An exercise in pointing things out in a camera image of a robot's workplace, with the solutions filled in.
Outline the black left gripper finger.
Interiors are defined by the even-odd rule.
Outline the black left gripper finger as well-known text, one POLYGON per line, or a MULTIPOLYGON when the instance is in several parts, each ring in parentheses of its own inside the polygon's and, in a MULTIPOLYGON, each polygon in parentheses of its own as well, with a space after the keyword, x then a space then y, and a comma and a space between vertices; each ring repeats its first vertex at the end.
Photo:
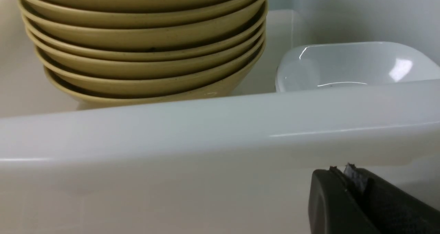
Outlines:
POLYGON ((347 164, 311 175, 312 234, 438 234, 439 211, 365 168, 347 164))

